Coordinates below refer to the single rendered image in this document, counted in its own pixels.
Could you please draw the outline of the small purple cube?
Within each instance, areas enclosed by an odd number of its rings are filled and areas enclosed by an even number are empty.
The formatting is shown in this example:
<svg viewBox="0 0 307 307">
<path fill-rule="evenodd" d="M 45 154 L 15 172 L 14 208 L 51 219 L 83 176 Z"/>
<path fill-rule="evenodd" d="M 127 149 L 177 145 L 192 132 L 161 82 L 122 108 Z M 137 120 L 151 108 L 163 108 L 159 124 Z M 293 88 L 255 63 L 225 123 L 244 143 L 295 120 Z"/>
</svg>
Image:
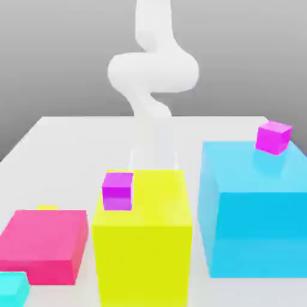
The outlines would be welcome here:
<svg viewBox="0 0 307 307">
<path fill-rule="evenodd" d="M 106 211 L 131 211 L 133 191 L 132 172 L 110 172 L 102 185 L 103 208 Z"/>
</svg>

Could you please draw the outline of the small magenta cube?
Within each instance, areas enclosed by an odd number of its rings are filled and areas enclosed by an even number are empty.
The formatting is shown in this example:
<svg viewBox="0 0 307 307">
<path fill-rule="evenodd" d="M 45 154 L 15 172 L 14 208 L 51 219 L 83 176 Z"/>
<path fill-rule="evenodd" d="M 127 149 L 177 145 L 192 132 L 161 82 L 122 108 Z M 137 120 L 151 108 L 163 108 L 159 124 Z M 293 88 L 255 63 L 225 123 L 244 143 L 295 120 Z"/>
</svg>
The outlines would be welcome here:
<svg viewBox="0 0 307 307">
<path fill-rule="evenodd" d="M 258 128 L 255 148 L 272 155 L 280 155 L 288 148 L 293 127 L 268 121 Z"/>
</svg>

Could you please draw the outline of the small cyan cube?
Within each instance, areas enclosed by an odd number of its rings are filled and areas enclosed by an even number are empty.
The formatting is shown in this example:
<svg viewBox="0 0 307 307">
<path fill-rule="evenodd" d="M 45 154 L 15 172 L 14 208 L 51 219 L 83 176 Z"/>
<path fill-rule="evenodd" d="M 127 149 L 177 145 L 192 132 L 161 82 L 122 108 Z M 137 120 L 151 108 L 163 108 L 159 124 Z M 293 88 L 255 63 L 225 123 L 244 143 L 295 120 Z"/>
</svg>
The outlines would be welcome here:
<svg viewBox="0 0 307 307">
<path fill-rule="evenodd" d="M 25 272 L 0 272 L 0 307 L 24 307 L 29 291 Z"/>
</svg>

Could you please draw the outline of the large yellow box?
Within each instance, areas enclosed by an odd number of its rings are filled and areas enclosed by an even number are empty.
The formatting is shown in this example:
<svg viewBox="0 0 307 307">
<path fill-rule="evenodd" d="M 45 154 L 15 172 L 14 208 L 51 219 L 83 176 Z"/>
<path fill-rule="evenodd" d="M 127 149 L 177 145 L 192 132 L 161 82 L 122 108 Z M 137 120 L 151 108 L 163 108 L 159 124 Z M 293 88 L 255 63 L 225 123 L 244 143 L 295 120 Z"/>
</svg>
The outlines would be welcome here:
<svg viewBox="0 0 307 307">
<path fill-rule="evenodd" d="M 130 211 L 92 221 L 101 307 L 187 307 L 192 217 L 182 170 L 137 170 Z"/>
</svg>

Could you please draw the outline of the large blue box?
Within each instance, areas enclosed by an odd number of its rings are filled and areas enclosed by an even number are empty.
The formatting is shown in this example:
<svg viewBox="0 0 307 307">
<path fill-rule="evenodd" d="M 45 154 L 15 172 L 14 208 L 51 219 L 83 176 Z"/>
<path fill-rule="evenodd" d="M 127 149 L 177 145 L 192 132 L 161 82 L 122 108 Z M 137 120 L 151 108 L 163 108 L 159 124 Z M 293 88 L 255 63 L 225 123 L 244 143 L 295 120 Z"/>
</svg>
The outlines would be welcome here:
<svg viewBox="0 0 307 307">
<path fill-rule="evenodd" d="M 213 278 L 307 278 L 307 156 L 204 142 L 198 221 Z"/>
</svg>

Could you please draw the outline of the large pink box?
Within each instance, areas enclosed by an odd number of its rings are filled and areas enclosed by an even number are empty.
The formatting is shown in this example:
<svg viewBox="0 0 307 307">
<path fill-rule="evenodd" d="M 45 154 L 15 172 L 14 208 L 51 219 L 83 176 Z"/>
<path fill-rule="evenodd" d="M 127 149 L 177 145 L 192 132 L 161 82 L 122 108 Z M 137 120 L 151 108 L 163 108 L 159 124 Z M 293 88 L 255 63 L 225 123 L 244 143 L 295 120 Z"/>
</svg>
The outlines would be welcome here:
<svg viewBox="0 0 307 307">
<path fill-rule="evenodd" d="M 17 210 L 0 234 L 0 272 L 31 285 L 74 285 L 88 239 L 85 210 Z"/>
</svg>

